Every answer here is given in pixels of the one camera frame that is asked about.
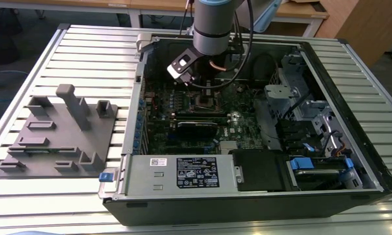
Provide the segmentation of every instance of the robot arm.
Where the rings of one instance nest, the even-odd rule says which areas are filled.
[[[265,12],[257,12],[257,14],[258,18],[263,17],[263,20],[266,16],[269,18],[267,21],[270,22],[277,13],[277,9],[282,0],[271,0],[269,2],[265,2],[263,0],[247,0],[244,3],[243,2],[243,0],[196,0],[194,47],[183,52],[183,54],[172,61],[167,68],[170,74],[179,83],[184,83],[187,86],[192,85],[199,88],[208,89],[208,87],[194,83],[196,80],[198,71],[195,68],[192,68],[192,65],[196,61],[200,61],[202,58],[208,57],[214,59],[226,52],[230,46],[230,34],[232,29],[232,22],[235,19],[235,11],[238,8],[240,15],[244,15],[244,12],[248,12],[250,16],[248,28],[251,29],[251,36],[248,49],[246,52],[247,56],[240,63],[239,71],[244,67],[250,57],[255,30],[255,11],[252,2],[258,6],[265,6],[266,4],[269,13],[265,14]],[[210,86],[210,89],[218,89],[232,83],[239,75],[239,71],[236,72],[232,80],[230,80],[226,84]]]

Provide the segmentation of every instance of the metal bracket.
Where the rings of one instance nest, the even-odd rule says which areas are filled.
[[[244,183],[244,177],[243,177],[243,169],[240,166],[235,166],[234,167],[234,171],[235,171],[235,179],[236,179],[236,183],[242,184]]]
[[[140,33],[136,38],[136,50],[143,52],[143,48],[152,43],[152,33]]]

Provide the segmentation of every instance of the floor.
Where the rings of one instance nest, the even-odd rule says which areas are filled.
[[[144,27],[179,29],[180,17],[156,17],[156,19],[151,19],[144,16]],[[119,26],[116,14],[106,13],[46,11],[46,19],[40,20],[34,10],[20,10],[19,21],[24,31],[14,36],[14,40],[20,50],[22,58],[10,65],[2,65],[0,71],[31,71],[60,23]],[[187,27],[190,25],[191,20],[187,19],[184,26]],[[389,55],[381,58],[371,70],[392,95],[392,59]],[[24,82],[24,78],[26,76],[19,73],[0,73],[0,100],[12,99]],[[8,105],[10,101],[0,101],[0,118]]]

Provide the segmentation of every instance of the blue latch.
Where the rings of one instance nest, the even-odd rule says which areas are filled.
[[[294,158],[291,160],[293,170],[298,169],[314,169],[311,158]]]
[[[114,182],[114,173],[103,172],[99,175],[100,182]]]
[[[347,158],[347,159],[345,159],[345,161],[346,161],[346,165],[347,165],[347,168],[349,168],[349,169],[351,169],[351,168],[355,167],[355,164],[354,164],[354,162],[353,162],[353,159]]]

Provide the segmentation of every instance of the power supply label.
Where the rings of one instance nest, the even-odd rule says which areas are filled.
[[[178,158],[179,188],[218,188],[216,158]]]

